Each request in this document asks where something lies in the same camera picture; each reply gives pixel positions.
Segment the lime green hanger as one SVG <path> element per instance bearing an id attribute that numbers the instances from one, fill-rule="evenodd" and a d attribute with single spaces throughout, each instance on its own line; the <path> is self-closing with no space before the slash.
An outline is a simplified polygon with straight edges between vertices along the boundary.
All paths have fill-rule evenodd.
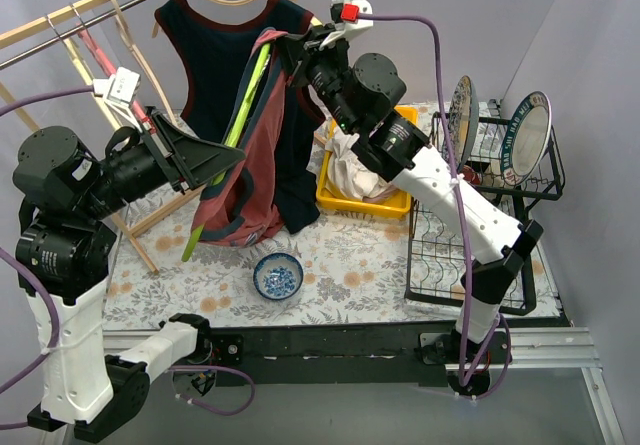
<path id="1" fill-rule="evenodd" d="M 239 143 L 240 138 L 243 134 L 246 120 L 249 116 L 249 112 L 252 107 L 252 103 L 254 101 L 260 82 L 262 80 L 262 76 L 264 75 L 265 70 L 268 67 L 270 58 L 271 58 L 271 45 L 270 44 L 262 45 L 257 51 L 257 58 L 256 58 L 253 71 L 249 78 L 244 95 L 240 101 L 240 105 L 238 107 L 237 113 L 233 118 L 231 122 L 231 127 L 224 139 L 224 142 L 223 142 L 224 145 L 234 148 Z M 195 246 L 200 240 L 203 229 L 204 229 L 204 226 L 200 225 L 194 231 L 191 232 L 190 238 L 187 242 L 187 245 L 181 257 L 181 260 L 183 262 L 187 262 L 191 258 L 192 253 L 195 249 Z"/>

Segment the red teal tank top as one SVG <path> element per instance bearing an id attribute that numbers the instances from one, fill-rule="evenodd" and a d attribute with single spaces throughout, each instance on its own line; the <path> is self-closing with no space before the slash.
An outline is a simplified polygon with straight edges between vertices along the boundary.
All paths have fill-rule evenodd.
<path id="1" fill-rule="evenodd" d="M 192 231 L 203 225 L 199 242 L 227 247 L 248 247 L 275 235 L 283 221 L 275 205 L 275 149 L 284 121 L 286 76 L 275 41 L 284 31 L 267 28 L 254 42 L 235 97 L 224 139 L 235 117 L 253 71 L 257 51 L 271 45 L 265 70 L 236 145 L 246 158 L 231 170 L 214 178 L 200 195 Z"/>

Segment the navy maroon tank top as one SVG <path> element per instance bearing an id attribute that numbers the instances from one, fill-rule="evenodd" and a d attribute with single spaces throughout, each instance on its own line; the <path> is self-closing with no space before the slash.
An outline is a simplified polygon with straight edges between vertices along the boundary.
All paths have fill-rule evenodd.
<path id="1" fill-rule="evenodd" d="M 289 0 L 267 0 L 263 11 L 243 24 L 212 21 L 187 0 L 169 0 L 154 12 L 156 22 L 180 56 L 189 91 L 181 118 L 204 140 L 220 142 L 236 101 L 251 48 L 266 28 L 306 32 L 313 14 Z M 295 234 L 314 223 L 316 178 L 307 169 L 314 132 L 325 121 L 307 87 L 287 89 L 281 134 L 275 148 L 275 205 Z"/>

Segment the cream white tank top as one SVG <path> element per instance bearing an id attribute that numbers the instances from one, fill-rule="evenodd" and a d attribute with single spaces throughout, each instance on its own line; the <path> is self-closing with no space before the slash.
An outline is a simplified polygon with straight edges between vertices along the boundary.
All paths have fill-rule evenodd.
<path id="1" fill-rule="evenodd" d="M 392 184 L 368 170 L 351 150 L 358 138 L 334 126 L 325 144 L 329 160 L 322 188 L 337 198 L 364 202 L 364 197 L 377 195 Z"/>

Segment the cream plastic hanger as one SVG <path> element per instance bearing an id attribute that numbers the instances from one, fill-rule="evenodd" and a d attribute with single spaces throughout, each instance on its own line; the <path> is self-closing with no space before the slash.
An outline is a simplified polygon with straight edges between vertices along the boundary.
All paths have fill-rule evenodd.
<path id="1" fill-rule="evenodd" d="M 84 58 L 81 56 L 78 46 L 75 44 L 75 42 L 71 38 L 66 38 L 66 39 L 62 39 L 61 38 L 61 35 L 58 33 L 57 29 L 53 25 L 52 20 L 50 19 L 49 15 L 46 15 L 45 19 L 46 19 L 49 27 L 56 34 L 56 37 L 58 38 L 58 40 L 64 45 L 64 47 L 66 49 L 66 52 L 67 52 L 67 55 L 68 55 L 71 63 L 75 67 L 77 73 L 79 74 L 79 76 L 81 77 L 83 82 L 86 85 L 92 85 L 93 84 L 93 80 L 94 80 L 94 75 L 91 72 L 91 70 L 90 70 L 89 66 L 87 65 L 86 61 L 84 60 Z M 95 97 L 94 98 L 94 102 L 96 103 L 97 107 L 99 108 L 99 110 L 103 114 L 103 116 L 106 119 L 106 121 L 111 125 L 111 127 L 114 130 L 118 130 L 121 127 L 121 123 L 114 116 L 114 114 L 111 112 L 111 110 L 106 106 L 104 101 L 99 97 Z"/>

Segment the pink plastic hanger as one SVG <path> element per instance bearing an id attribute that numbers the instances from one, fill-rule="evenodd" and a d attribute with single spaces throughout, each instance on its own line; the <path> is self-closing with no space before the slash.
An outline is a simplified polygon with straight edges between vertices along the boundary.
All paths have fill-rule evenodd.
<path id="1" fill-rule="evenodd" d="M 91 53 L 91 55 L 93 56 L 93 58 L 95 59 L 97 64 L 102 69 L 102 71 L 107 76 L 115 74 L 117 67 L 108 58 L 108 56 L 103 51 L 103 49 L 97 44 L 97 42 L 94 40 L 92 35 L 89 33 L 88 29 L 86 27 L 83 27 L 78 32 L 78 36 L 83 41 L 83 43 L 85 44 L 85 46 L 87 47 L 87 49 L 89 50 L 89 52 Z M 148 118 L 148 116 L 145 113 L 145 110 L 143 109 L 143 107 L 137 101 L 133 102 L 132 110 L 133 110 L 134 115 L 136 116 L 136 118 L 140 122 L 149 122 L 150 121 L 150 119 Z"/>

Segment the pink tank top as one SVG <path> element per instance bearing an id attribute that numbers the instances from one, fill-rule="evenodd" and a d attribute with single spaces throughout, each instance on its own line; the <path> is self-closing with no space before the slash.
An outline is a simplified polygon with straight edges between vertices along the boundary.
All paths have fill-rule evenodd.
<path id="1" fill-rule="evenodd" d="M 365 203 L 383 203 L 389 200 L 398 192 L 398 189 L 392 185 L 382 190 L 380 193 L 374 196 L 367 196 L 363 198 Z"/>

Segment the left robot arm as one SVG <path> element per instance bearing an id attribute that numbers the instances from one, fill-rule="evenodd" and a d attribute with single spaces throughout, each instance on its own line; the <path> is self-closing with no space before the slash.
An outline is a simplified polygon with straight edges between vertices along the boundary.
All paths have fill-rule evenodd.
<path id="1" fill-rule="evenodd" d="M 23 142 L 13 173 L 24 196 L 15 257 L 47 356 L 31 427 L 70 425 L 77 439 L 98 443 L 139 413 L 151 384 L 174 364 L 211 358 L 210 324 L 196 314 L 174 315 L 133 348 L 105 353 L 102 307 L 116 240 L 106 219 L 164 185 L 196 189 L 244 157 L 162 120 L 118 129 L 103 159 L 65 126 Z"/>

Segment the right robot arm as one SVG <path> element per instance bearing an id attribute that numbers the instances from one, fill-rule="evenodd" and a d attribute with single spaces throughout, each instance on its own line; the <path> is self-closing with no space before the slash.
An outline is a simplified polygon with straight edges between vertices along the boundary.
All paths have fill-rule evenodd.
<path id="1" fill-rule="evenodd" d="M 349 62 L 349 42 L 332 25 L 285 33 L 275 43 L 290 84 L 311 86 L 338 128 L 356 135 L 352 151 L 365 168 L 461 236 L 465 298 L 448 342 L 460 360 L 479 360 L 507 289 L 541 238 L 541 225 L 495 207 L 396 111 L 406 85 L 388 57 L 366 53 Z"/>

